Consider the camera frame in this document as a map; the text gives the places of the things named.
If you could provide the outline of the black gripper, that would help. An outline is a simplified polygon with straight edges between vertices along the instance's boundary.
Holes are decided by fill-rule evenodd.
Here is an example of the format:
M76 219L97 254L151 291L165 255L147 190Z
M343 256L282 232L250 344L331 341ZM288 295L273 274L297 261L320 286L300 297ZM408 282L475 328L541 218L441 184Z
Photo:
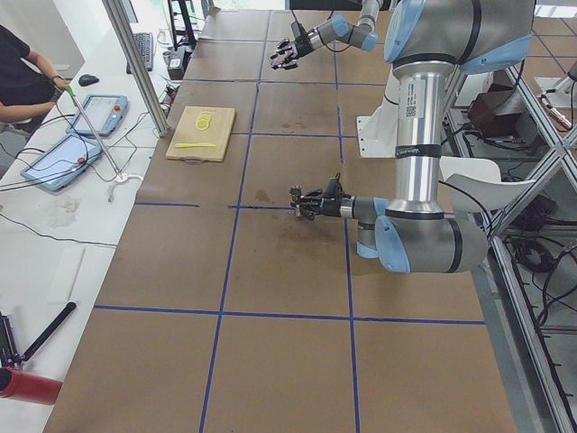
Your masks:
M302 207L294 209L297 218L308 221L314 221L317 214L327 217L353 217L353 197L350 194L327 196L323 195L323 190L314 189L301 195L300 204L317 204L316 212Z
M307 34L296 37L294 42L285 38L270 54L271 68L295 69L298 66L298 60L292 57L305 57L314 50L315 48Z

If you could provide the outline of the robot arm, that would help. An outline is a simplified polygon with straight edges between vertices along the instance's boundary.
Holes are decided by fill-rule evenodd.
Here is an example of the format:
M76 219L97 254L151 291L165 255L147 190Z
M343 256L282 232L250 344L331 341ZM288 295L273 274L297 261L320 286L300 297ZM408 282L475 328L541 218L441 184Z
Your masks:
M486 256L488 234L473 222L446 217L437 201L442 155L444 83L505 69L529 50L531 1L402 1L385 39L384 59L399 83L392 199L355 197L338 178L325 189L292 188L300 215L352 218L357 251L391 272L467 272Z
M389 10L396 1L355 1L361 6L357 24L348 23L342 14L333 14L323 23L306 30L303 24L293 14L291 23L293 38L284 38L270 54L272 69L291 70L298 66L298 59L323 47L329 48L334 41L341 42L345 49L358 48L362 51L372 51L377 43L375 32L380 11Z

